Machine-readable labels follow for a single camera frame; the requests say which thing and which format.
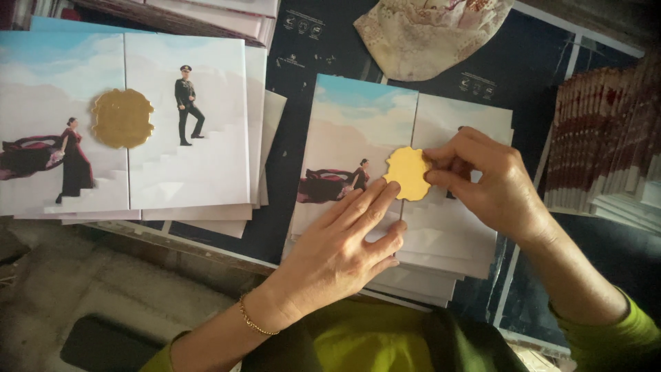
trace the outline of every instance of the human hand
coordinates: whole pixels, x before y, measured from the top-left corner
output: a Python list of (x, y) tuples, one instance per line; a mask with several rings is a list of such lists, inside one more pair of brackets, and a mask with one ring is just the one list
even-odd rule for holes
[[(463, 127), (445, 146), (427, 149), (427, 182), (447, 188), (480, 221), (519, 244), (552, 239), (556, 224), (537, 195), (519, 151)], [(478, 183), (471, 171), (482, 172)]]
[(392, 255), (403, 244), (406, 222), (398, 221), (374, 243), (365, 235), (381, 221), (400, 187), (384, 179), (367, 191), (356, 189), (337, 202), (301, 235), (280, 267), (245, 297), (246, 309), (259, 312), (253, 322), (281, 330), (303, 316), (360, 291), (388, 267), (399, 264)]

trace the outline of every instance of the black uniform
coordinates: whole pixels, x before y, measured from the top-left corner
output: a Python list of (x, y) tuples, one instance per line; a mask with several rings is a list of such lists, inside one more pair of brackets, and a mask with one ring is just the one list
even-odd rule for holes
[(199, 136), (202, 131), (202, 125), (204, 124), (204, 115), (195, 106), (193, 101), (188, 98), (189, 96), (195, 98), (193, 83), (185, 79), (177, 79), (175, 82), (175, 99), (177, 108), (179, 109), (179, 139), (181, 143), (186, 142), (186, 119), (188, 118), (188, 114), (198, 119), (191, 137)]

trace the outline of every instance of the paper stack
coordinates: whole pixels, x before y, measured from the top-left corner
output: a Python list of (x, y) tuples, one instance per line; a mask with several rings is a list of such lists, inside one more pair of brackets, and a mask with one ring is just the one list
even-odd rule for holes
[[(510, 144), (511, 121), (509, 110), (318, 75), (290, 238), (297, 240), (341, 200), (347, 186), (365, 189), (384, 175), (385, 160), (397, 148), (442, 146), (460, 126)], [(481, 174), (472, 176), (478, 180)], [(376, 241), (400, 218), (408, 224), (396, 253), (402, 264), (367, 289), (445, 306), (456, 280), (489, 276), (496, 232), (446, 190), (432, 188), (421, 201), (395, 201), (366, 240)]]
[[(0, 214), (193, 221), (240, 238), (268, 204), (286, 99), (264, 89), (264, 48), (41, 17), (0, 48)], [(151, 136), (130, 150), (95, 138), (90, 110), (113, 89), (153, 108)]]
[(661, 58), (559, 87), (545, 204), (661, 234)]
[(184, 35), (242, 38), (270, 49), (278, 0), (73, 0), (84, 7)]

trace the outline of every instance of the woman's left hand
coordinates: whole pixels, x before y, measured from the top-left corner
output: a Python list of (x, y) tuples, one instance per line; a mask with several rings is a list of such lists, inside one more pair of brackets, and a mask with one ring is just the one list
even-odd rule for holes
[(263, 309), (254, 312), (259, 318), (251, 315), (253, 322), (269, 330), (287, 328), (398, 265), (393, 253), (403, 244), (406, 222), (394, 223), (374, 243), (366, 242), (365, 235), (381, 221), (399, 190), (397, 182), (379, 179), (367, 191), (352, 191), (312, 223), (280, 267), (246, 296), (249, 312)]

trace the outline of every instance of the gold emblem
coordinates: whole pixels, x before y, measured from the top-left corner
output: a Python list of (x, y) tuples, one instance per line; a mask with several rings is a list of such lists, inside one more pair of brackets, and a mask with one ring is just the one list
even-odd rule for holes
[(395, 150), (388, 160), (388, 173), (383, 178), (386, 181), (397, 181), (401, 190), (398, 199), (418, 201), (429, 192), (431, 185), (424, 180), (424, 173), (431, 165), (422, 157), (422, 150), (402, 147)]
[(151, 136), (154, 126), (149, 116), (154, 112), (151, 102), (133, 89), (113, 89), (99, 97), (92, 109), (97, 123), (95, 136), (112, 148), (134, 148)]

